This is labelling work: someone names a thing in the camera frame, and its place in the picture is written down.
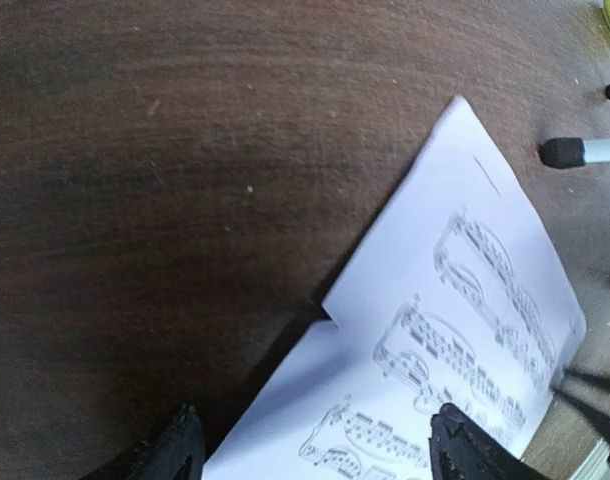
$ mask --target musical note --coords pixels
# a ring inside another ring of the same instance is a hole
[[[461,244],[470,248],[478,262],[492,273],[524,325],[531,342],[520,342],[520,348],[518,347],[519,332],[503,323],[499,315],[487,305],[485,292],[473,272],[452,258],[454,255],[450,252],[450,246],[459,239]],[[545,387],[543,379],[546,372],[541,371],[539,360],[529,354],[524,345],[534,345],[534,350],[549,371],[554,367],[555,347],[541,325],[538,307],[519,286],[509,256],[493,232],[477,222],[470,222],[464,215],[453,215],[435,246],[434,265],[440,280],[449,283],[472,305],[494,332],[494,340],[510,351],[523,371],[531,377],[534,388],[542,390]]]
[[[446,402],[468,408],[458,395],[431,382],[428,365],[420,357],[423,350],[468,383],[479,401],[497,408],[509,426],[522,428],[525,424],[522,407],[511,397],[505,397],[487,372],[476,364],[471,346],[438,316],[421,313],[417,304],[399,309],[373,354],[386,377],[396,378],[417,393],[413,404],[416,411],[431,415]]]
[[[396,435],[391,425],[350,411],[349,404],[336,405],[325,414],[301,446],[299,455],[314,466],[356,480],[395,479],[386,464],[428,466],[420,446]]]

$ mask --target wooden table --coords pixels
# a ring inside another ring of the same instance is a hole
[[[78,478],[187,400],[214,448],[455,94],[610,372],[610,166],[535,153],[609,136],[607,83],[580,0],[0,0],[0,479]],[[564,478],[594,441],[557,405],[526,460]]]

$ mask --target white paper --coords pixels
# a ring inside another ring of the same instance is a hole
[[[515,456],[586,325],[554,248],[457,98],[206,480],[431,478],[444,402]]]

